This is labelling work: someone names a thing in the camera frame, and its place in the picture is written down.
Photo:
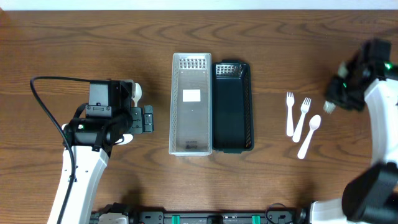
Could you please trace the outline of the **white fork angled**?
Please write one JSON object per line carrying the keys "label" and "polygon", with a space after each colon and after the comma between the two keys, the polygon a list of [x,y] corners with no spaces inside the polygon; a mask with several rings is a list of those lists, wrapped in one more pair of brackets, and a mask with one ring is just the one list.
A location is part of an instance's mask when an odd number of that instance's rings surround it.
{"label": "white fork angled", "polygon": [[297,126],[294,130],[294,135],[292,137],[293,142],[299,142],[300,138],[301,138],[301,134],[302,134],[302,128],[303,128],[303,123],[305,120],[305,115],[308,113],[309,109],[310,109],[310,104],[311,104],[311,98],[305,98],[300,110],[301,110],[301,115],[299,118],[299,121],[297,123]]}

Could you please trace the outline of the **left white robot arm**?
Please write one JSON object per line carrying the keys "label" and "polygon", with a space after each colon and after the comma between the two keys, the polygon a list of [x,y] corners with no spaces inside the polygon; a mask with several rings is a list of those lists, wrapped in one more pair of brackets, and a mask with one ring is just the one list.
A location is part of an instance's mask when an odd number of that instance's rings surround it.
{"label": "left white robot arm", "polygon": [[140,107],[140,84],[133,80],[92,80],[89,101],[62,126],[67,140],[49,223],[88,223],[100,178],[113,146],[154,130],[153,108]]}

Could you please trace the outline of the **clear plastic basket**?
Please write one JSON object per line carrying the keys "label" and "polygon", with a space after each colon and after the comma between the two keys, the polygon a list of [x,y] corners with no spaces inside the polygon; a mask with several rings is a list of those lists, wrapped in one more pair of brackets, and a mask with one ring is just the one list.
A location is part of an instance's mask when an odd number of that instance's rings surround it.
{"label": "clear plastic basket", "polygon": [[212,153],[210,53],[175,53],[172,60],[169,154]]}

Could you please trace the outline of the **pale green fork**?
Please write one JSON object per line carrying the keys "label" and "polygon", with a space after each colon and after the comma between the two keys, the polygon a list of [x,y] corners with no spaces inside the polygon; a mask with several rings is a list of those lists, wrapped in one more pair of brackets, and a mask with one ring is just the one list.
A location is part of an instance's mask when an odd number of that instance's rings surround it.
{"label": "pale green fork", "polygon": [[[340,66],[338,68],[337,76],[339,78],[345,78],[347,76],[347,74],[348,74],[348,69],[346,68],[346,63],[345,62],[341,62]],[[327,113],[331,113],[335,108],[336,108],[336,105],[334,103],[332,103],[331,101],[326,101],[325,105],[323,107],[323,109]]]}

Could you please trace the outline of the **white fork straight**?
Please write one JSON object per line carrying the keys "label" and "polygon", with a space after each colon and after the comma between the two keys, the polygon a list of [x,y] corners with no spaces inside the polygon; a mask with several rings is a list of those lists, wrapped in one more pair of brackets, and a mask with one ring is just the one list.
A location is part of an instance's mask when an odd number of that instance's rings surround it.
{"label": "white fork straight", "polygon": [[286,105],[287,105],[287,127],[286,135],[292,137],[294,135],[294,124],[293,124],[293,114],[292,107],[295,103],[294,94],[292,92],[287,92]]}

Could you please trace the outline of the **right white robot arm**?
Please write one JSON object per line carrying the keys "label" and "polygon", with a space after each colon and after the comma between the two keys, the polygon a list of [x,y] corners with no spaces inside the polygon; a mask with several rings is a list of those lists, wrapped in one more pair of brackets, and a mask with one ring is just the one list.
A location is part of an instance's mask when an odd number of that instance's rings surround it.
{"label": "right white robot arm", "polygon": [[340,65],[325,98],[327,113],[368,109],[372,161],[341,198],[313,202],[307,223],[397,223],[397,65],[388,56],[356,55]]}

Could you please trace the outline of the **white wide spoon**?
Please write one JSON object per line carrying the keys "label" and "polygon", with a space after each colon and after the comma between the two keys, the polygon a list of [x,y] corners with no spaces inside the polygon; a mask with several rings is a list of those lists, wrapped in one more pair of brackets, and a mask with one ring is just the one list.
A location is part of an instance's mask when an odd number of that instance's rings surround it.
{"label": "white wide spoon", "polygon": [[315,116],[313,116],[311,118],[311,120],[309,122],[310,130],[309,130],[309,132],[308,132],[308,134],[307,134],[304,142],[302,143],[302,145],[301,145],[301,147],[300,147],[300,149],[298,151],[298,154],[297,154],[297,157],[299,159],[304,159],[305,158],[305,156],[307,154],[307,151],[308,151],[308,148],[309,148],[309,145],[310,145],[310,141],[312,139],[312,136],[313,136],[314,132],[320,127],[321,120],[322,119],[321,119],[321,116],[319,114],[316,114]]}

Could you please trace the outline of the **black plastic basket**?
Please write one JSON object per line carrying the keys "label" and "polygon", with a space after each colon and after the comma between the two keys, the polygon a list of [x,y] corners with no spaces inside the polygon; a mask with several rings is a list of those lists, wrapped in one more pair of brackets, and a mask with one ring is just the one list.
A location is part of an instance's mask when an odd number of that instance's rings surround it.
{"label": "black plastic basket", "polygon": [[254,148],[251,68],[240,60],[212,64],[213,149],[240,154]]}

